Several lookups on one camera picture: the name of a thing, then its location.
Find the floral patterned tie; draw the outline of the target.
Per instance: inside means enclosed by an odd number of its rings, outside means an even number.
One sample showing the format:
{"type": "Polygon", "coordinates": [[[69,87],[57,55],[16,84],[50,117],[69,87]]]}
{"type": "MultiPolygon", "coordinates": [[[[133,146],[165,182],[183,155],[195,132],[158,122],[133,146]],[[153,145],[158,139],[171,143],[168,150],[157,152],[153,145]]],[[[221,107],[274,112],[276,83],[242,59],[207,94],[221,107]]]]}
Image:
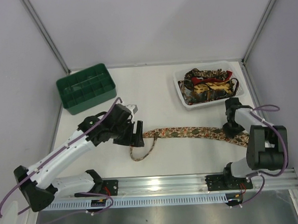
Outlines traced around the floral patterned tie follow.
{"type": "Polygon", "coordinates": [[[143,133],[143,139],[153,139],[150,150],[142,157],[135,158],[133,155],[133,146],[130,147],[130,157],[133,161],[139,162],[145,159],[155,147],[156,141],[161,139],[169,138],[202,138],[212,139],[228,142],[237,146],[246,148],[249,142],[249,134],[246,132],[240,132],[233,138],[227,136],[223,129],[218,127],[168,127],[168,128],[157,128],[152,129],[143,133]]]}

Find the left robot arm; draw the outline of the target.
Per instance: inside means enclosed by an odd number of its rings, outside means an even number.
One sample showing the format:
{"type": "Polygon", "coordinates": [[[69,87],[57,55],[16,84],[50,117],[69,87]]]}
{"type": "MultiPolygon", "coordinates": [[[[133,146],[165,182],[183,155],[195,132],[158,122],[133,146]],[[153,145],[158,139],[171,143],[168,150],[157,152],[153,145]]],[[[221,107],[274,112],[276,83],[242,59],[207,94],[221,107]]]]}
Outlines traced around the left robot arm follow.
{"type": "Polygon", "coordinates": [[[91,196],[103,191],[103,179],[94,170],[68,177],[58,177],[83,154],[101,143],[143,147],[142,121],[134,121],[137,105],[115,104],[109,111],[86,117],[76,131],[58,149],[29,167],[18,166],[14,176],[33,212],[66,196],[91,196]]]}

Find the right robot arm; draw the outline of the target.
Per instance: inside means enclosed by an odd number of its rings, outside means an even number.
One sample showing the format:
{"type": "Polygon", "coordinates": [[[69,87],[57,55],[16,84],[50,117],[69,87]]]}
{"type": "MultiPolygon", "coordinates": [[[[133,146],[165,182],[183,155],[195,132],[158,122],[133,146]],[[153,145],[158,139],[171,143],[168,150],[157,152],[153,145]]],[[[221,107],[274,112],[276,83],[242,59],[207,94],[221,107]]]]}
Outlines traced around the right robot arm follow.
{"type": "Polygon", "coordinates": [[[227,123],[222,129],[226,136],[248,132],[246,157],[230,162],[223,171],[224,184],[233,189],[241,181],[247,182],[255,176],[278,177],[288,166],[288,137],[284,126],[269,123],[256,114],[256,111],[279,111],[276,105],[263,105],[252,108],[242,105],[237,97],[225,101],[227,123]]]}

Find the pile of ties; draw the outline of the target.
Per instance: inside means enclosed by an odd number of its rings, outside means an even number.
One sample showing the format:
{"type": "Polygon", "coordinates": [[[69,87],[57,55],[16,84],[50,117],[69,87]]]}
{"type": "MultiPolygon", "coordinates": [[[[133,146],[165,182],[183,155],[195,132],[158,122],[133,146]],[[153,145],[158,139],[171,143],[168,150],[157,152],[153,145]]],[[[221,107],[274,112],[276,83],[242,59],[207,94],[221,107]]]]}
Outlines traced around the pile of ties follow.
{"type": "Polygon", "coordinates": [[[199,70],[194,68],[179,80],[179,90],[188,105],[212,102],[234,97],[240,82],[232,71],[199,70]]]}

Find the green compartment tray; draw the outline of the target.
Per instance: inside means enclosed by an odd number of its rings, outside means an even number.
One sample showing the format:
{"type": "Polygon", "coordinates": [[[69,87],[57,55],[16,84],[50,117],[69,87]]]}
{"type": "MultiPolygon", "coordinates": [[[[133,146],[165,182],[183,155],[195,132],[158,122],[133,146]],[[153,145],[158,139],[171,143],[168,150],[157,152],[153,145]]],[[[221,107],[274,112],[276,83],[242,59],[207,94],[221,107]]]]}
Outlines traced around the green compartment tray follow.
{"type": "Polygon", "coordinates": [[[117,96],[114,83],[103,63],[56,81],[63,108],[76,115],[117,96]]]}

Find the white plastic basket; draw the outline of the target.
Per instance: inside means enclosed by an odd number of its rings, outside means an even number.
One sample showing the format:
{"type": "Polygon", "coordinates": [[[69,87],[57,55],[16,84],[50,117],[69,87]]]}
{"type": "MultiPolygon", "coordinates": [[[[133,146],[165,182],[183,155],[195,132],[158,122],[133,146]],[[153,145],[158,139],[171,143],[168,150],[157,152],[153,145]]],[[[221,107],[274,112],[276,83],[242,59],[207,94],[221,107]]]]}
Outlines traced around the white plastic basket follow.
{"type": "Polygon", "coordinates": [[[187,110],[223,104],[246,94],[244,82],[228,61],[182,68],[174,72],[173,82],[187,110]]]}

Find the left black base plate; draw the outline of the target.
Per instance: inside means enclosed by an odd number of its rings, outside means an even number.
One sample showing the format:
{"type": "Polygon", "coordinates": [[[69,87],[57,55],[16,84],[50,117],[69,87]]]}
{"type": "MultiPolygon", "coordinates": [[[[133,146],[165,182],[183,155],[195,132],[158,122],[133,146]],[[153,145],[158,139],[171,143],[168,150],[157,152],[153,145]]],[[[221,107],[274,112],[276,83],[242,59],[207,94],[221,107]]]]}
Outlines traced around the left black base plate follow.
{"type": "Polygon", "coordinates": [[[118,195],[119,181],[117,179],[105,179],[101,183],[95,185],[94,193],[106,194],[108,196],[118,195]]]}

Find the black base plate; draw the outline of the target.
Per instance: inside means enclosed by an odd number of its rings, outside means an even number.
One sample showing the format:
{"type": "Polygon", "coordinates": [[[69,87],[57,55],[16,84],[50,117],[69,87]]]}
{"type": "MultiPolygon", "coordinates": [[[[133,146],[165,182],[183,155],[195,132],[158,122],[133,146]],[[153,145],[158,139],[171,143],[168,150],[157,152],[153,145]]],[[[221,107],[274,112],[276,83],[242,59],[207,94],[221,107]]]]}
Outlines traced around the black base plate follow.
{"type": "Polygon", "coordinates": [[[95,185],[94,193],[106,194],[108,196],[118,195],[119,181],[117,179],[105,179],[101,183],[95,185]]]}
{"type": "Polygon", "coordinates": [[[205,177],[205,183],[208,191],[222,191],[222,190],[247,190],[253,189],[252,182],[245,178],[225,176],[223,174],[209,174],[205,177]]]}

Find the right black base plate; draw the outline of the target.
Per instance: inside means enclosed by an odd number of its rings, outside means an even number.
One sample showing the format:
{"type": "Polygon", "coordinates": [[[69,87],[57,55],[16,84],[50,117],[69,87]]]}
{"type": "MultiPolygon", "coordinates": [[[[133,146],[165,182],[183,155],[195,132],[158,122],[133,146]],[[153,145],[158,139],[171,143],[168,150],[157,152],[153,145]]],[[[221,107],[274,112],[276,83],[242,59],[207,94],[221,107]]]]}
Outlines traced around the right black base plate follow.
{"type": "Polygon", "coordinates": [[[223,174],[209,174],[205,177],[205,183],[208,191],[222,191],[222,190],[247,190],[253,189],[252,182],[245,178],[225,176],[223,174]]]}

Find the aluminium mounting rail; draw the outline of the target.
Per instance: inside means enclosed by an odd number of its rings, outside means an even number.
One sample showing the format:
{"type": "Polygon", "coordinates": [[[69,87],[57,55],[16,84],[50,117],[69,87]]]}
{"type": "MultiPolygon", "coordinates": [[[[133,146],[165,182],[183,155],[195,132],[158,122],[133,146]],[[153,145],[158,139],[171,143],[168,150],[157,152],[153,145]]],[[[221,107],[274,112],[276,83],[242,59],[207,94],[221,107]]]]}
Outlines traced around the aluminium mounting rail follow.
{"type": "MultiPolygon", "coordinates": [[[[209,194],[207,174],[179,174],[170,176],[141,176],[115,178],[118,181],[117,197],[171,196],[209,194]]],[[[265,176],[266,190],[298,189],[298,176],[293,169],[287,169],[281,176],[265,176]]]]}

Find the right frame post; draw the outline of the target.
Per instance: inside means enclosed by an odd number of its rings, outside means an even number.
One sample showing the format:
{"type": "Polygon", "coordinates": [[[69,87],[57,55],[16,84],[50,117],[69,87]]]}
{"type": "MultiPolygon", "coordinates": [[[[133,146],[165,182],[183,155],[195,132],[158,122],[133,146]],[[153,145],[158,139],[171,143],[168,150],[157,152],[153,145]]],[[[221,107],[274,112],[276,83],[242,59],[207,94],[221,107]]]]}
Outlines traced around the right frame post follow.
{"type": "Polygon", "coordinates": [[[277,2],[277,0],[269,0],[268,1],[267,6],[265,7],[264,12],[260,18],[260,21],[256,27],[256,30],[248,44],[248,47],[245,50],[243,57],[242,57],[243,65],[246,64],[249,56],[251,55],[251,52],[252,52],[255,44],[257,43],[257,40],[260,37],[260,34],[261,34],[263,28],[265,27],[265,25],[270,17],[270,14],[272,13],[272,10],[275,7],[276,2],[277,2]]]}

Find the frame post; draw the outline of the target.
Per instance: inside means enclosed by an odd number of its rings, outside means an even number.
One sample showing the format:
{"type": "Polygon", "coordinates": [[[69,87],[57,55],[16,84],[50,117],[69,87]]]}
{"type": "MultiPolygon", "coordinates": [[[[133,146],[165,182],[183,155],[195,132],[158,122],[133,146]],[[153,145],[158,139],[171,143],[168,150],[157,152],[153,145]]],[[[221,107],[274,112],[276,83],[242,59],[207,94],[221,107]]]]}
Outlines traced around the frame post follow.
{"type": "Polygon", "coordinates": [[[252,52],[255,44],[257,43],[257,40],[260,37],[260,34],[261,34],[263,28],[265,27],[265,25],[270,17],[270,14],[272,13],[272,10],[275,7],[276,2],[277,2],[277,0],[269,0],[268,1],[267,6],[265,7],[264,12],[260,18],[260,21],[256,27],[256,30],[248,44],[248,47],[245,50],[243,57],[242,57],[243,65],[246,64],[249,56],[251,55],[251,52],[252,52]]]}
{"type": "Polygon", "coordinates": [[[38,29],[39,33],[41,34],[42,38],[46,42],[47,46],[53,53],[54,57],[56,58],[57,62],[61,66],[61,68],[64,70],[65,74],[70,74],[70,69],[67,66],[63,56],[61,55],[58,47],[54,43],[52,37],[50,36],[47,28],[45,27],[43,21],[39,17],[39,14],[37,13],[36,9],[34,8],[33,4],[30,0],[20,0],[21,4],[23,5],[24,9],[27,11],[28,16],[33,21],[34,25],[38,29]]]}

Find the left frame post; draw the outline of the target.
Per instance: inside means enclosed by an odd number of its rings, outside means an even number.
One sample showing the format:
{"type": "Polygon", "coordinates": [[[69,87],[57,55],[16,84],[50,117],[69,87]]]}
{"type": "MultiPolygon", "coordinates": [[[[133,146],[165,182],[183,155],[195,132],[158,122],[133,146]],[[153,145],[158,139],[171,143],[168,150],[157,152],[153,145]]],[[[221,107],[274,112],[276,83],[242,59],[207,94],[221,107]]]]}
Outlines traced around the left frame post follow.
{"type": "Polygon", "coordinates": [[[58,47],[54,43],[52,37],[50,36],[47,28],[45,27],[43,21],[39,17],[39,14],[37,13],[36,9],[34,8],[33,4],[30,0],[20,0],[21,4],[23,5],[24,9],[27,11],[28,16],[33,21],[34,25],[38,29],[39,33],[41,34],[42,38],[46,42],[47,46],[53,53],[54,57],[56,58],[57,62],[61,66],[61,68],[64,70],[65,74],[70,74],[70,69],[67,66],[63,56],[61,55],[58,47]]]}

